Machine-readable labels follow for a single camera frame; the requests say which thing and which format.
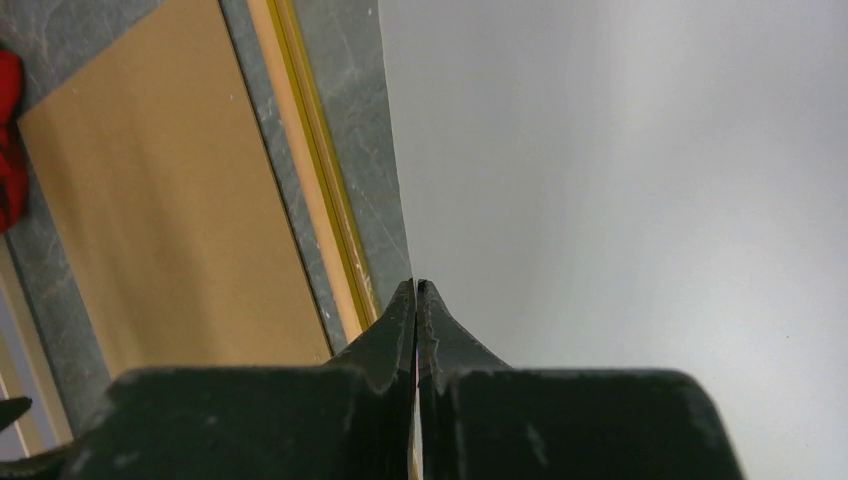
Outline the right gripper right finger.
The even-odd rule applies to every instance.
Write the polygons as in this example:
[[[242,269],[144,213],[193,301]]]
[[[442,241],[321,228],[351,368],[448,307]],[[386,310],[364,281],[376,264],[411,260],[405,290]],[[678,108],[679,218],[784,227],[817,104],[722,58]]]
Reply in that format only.
[[[720,416],[670,369],[520,369],[417,285],[428,479],[739,479]]]

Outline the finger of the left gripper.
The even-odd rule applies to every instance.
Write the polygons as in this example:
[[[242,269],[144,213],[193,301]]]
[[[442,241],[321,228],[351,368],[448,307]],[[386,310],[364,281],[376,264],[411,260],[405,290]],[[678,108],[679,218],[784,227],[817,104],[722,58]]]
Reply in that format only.
[[[0,401],[0,431],[13,425],[32,406],[32,399],[27,396],[2,399]]]

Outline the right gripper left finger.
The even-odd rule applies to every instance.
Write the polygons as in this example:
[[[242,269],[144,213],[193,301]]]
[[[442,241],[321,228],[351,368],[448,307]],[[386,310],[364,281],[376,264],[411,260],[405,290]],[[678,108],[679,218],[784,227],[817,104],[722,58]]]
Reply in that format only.
[[[5,460],[5,479],[406,479],[415,286],[319,366],[120,375],[83,434]]]

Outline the yellow picture frame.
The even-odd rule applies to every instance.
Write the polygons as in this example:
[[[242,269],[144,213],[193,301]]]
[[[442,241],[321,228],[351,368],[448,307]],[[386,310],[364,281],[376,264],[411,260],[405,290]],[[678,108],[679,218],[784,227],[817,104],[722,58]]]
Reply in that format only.
[[[248,3],[347,341],[379,316],[336,151],[291,1]]]

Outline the brown cardboard backing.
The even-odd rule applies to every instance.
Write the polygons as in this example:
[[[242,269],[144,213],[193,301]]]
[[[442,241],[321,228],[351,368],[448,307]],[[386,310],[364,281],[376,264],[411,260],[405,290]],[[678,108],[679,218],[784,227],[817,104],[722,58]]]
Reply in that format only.
[[[330,356],[216,1],[166,1],[20,120],[108,371]]]

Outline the building photo print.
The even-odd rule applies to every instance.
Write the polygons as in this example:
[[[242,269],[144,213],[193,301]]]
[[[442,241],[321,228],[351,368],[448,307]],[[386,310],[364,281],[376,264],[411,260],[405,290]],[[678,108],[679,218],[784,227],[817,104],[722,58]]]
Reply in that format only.
[[[383,1],[411,270],[516,366],[666,367],[847,475],[847,5]]]

